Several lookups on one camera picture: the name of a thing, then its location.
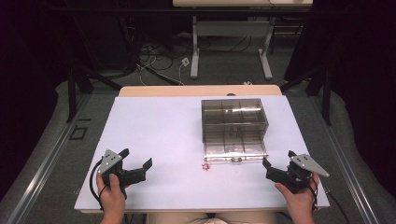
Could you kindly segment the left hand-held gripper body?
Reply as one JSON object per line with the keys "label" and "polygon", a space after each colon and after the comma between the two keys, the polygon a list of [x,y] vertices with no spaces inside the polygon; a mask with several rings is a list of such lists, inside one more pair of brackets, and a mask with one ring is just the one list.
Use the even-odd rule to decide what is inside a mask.
{"label": "left hand-held gripper body", "polygon": [[102,176],[106,185],[109,185],[109,175],[116,175],[120,181],[120,190],[124,197],[127,197],[125,189],[133,184],[146,180],[146,172],[141,168],[125,170],[123,160],[119,153],[107,149],[98,169],[98,174]]}

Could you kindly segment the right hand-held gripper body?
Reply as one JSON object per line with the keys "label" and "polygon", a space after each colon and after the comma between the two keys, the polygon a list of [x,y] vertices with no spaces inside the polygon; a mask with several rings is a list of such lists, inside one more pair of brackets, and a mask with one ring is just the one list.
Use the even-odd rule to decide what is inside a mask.
{"label": "right hand-held gripper body", "polygon": [[297,193],[300,189],[309,187],[310,177],[313,173],[325,177],[330,176],[330,174],[309,155],[301,154],[290,158],[290,164],[286,171],[272,166],[272,168],[266,172],[266,178],[275,183],[281,183],[291,193]]}

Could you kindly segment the transparent grey drawer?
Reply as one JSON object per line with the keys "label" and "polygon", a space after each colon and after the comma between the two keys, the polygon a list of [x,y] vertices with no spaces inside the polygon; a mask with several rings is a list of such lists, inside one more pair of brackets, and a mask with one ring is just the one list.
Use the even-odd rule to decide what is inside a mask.
{"label": "transparent grey drawer", "polygon": [[205,161],[252,161],[267,156],[263,136],[257,132],[222,132],[203,140]]}

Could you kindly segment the transparent grey drawer box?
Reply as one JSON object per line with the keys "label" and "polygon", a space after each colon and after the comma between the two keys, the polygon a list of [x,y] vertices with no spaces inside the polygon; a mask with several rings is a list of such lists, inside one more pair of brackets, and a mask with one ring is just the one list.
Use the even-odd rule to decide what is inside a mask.
{"label": "transparent grey drawer box", "polygon": [[262,143],[269,122],[259,98],[203,100],[204,143]]}

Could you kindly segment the person's left hand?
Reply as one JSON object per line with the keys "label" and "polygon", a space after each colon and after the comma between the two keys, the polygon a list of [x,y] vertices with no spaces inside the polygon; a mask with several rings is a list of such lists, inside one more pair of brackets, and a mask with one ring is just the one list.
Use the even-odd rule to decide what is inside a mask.
{"label": "person's left hand", "polygon": [[125,198],[120,190],[118,177],[110,174],[109,185],[107,186],[103,178],[97,175],[96,184],[99,189],[99,199],[104,210],[100,224],[121,224],[125,211]]}

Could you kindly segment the person's right hand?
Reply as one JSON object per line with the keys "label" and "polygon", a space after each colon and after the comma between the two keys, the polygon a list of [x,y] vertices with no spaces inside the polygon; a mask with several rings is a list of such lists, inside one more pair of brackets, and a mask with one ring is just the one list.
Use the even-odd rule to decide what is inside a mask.
{"label": "person's right hand", "polygon": [[291,193],[281,183],[275,183],[275,188],[284,196],[287,202],[288,211],[294,224],[315,224],[312,211],[318,183],[318,174],[313,173],[310,187],[296,194]]}

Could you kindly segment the white board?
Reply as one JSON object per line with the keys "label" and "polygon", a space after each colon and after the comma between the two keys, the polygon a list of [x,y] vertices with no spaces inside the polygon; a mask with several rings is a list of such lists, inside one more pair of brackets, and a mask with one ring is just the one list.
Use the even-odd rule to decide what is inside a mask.
{"label": "white board", "polygon": [[92,159],[129,149],[124,168],[152,162],[146,180],[126,190],[132,213],[285,208],[260,161],[212,161],[205,169],[202,134],[198,97],[118,97]]}

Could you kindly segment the person's legs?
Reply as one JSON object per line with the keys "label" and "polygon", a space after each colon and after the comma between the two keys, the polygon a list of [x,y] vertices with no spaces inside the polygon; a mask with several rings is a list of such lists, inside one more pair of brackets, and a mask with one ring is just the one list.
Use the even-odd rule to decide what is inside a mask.
{"label": "person's legs", "polygon": [[153,213],[148,214],[148,224],[277,224],[272,212],[224,212],[210,217],[206,213]]}

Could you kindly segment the black metal stand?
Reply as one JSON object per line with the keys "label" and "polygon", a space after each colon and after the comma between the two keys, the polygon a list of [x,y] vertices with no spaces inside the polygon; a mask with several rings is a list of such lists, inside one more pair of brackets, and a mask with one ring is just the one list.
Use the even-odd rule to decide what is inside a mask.
{"label": "black metal stand", "polygon": [[292,81],[280,86],[281,91],[286,91],[291,87],[301,83],[303,80],[310,78],[311,81],[305,92],[308,96],[317,96],[322,91],[321,116],[328,125],[331,125],[330,119],[330,100],[332,91],[332,69],[327,65],[321,65],[311,69],[309,72],[302,73]]}
{"label": "black metal stand", "polygon": [[99,80],[115,91],[119,91],[121,89],[121,85],[100,75],[97,71],[84,64],[72,50],[68,40],[64,41],[64,55],[69,69],[67,74],[69,109],[67,121],[71,122],[77,116],[78,112],[77,88],[79,88],[83,94],[91,94],[93,92],[93,85],[90,82],[90,77]]}

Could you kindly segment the wooden table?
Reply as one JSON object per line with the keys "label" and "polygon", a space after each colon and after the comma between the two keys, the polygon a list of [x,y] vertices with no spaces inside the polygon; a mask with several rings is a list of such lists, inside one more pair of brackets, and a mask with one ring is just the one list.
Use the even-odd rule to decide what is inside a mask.
{"label": "wooden table", "polygon": [[285,167],[287,153],[305,153],[307,148],[288,99],[276,86],[169,86],[169,87],[125,87],[118,97],[198,97],[222,99],[249,96],[259,97],[269,119],[269,129],[265,135],[265,146],[269,161],[279,168]]}

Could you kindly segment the dark curtain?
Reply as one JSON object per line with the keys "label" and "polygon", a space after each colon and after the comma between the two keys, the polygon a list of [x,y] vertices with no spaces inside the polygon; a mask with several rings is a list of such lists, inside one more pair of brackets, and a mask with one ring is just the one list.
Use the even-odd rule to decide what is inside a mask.
{"label": "dark curtain", "polygon": [[313,0],[314,12],[285,74],[332,75],[355,144],[377,181],[396,198],[396,0]]}
{"label": "dark curtain", "polygon": [[0,201],[49,123],[66,81],[40,0],[0,0]]}

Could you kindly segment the white metal-legged table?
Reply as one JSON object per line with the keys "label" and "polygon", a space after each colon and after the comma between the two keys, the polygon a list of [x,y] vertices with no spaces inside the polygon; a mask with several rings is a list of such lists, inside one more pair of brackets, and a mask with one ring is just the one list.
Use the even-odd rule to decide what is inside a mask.
{"label": "white metal-legged table", "polygon": [[[313,0],[173,0],[174,7],[181,9],[291,9],[307,11]],[[264,16],[264,21],[232,21],[231,19],[208,19],[203,21],[192,17],[192,59],[191,78],[198,78],[200,49],[199,36],[255,36],[263,37],[263,46],[259,49],[259,59],[264,77],[273,78],[267,54],[276,24],[276,16]]]}

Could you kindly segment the black metal crossbar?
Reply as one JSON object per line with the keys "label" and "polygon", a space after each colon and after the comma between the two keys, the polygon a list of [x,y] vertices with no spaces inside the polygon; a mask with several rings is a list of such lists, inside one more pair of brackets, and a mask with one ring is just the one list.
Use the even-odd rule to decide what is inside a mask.
{"label": "black metal crossbar", "polygon": [[286,10],[286,9],[213,9],[213,8],[68,8],[49,7],[44,9],[50,12],[62,13],[106,13],[106,14],[135,14],[135,15],[183,15],[183,16],[226,16],[236,14],[239,16],[303,16],[309,14],[308,10]]}

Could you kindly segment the black floor hatch frame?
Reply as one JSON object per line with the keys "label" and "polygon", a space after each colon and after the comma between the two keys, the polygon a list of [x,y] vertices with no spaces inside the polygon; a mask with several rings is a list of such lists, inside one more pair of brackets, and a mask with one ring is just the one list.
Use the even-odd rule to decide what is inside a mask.
{"label": "black floor hatch frame", "polygon": [[70,140],[83,140],[88,131],[87,127],[76,126],[69,136]]}

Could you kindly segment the aluminium rail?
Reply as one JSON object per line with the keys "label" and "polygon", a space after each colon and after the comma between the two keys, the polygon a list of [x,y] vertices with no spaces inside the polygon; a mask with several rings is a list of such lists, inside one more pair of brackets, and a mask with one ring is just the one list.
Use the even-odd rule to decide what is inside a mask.
{"label": "aluminium rail", "polygon": [[25,163],[0,208],[6,210],[0,216],[0,224],[22,224],[36,198],[47,182],[50,173],[61,156],[70,134],[74,130],[79,114],[91,99],[90,94],[78,97],[76,115],[67,121],[66,99],[58,101],[45,131],[40,137],[30,158]]}
{"label": "aluminium rail", "polygon": [[340,142],[338,141],[335,132],[331,125],[323,118],[321,112],[321,105],[316,97],[309,98],[310,104],[313,106],[316,115],[321,120],[322,126],[330,138],[332,144],[332,151],[337,162],[337,166],[346,181],[347,188],[353,198],[357,208],[361,214],[364,224],[378,224],[378,219],[375,212],[368,202],[368,198],[362,188],[361,183],[354,174],[350,163],[347,160],[347,156],[342,149]]}

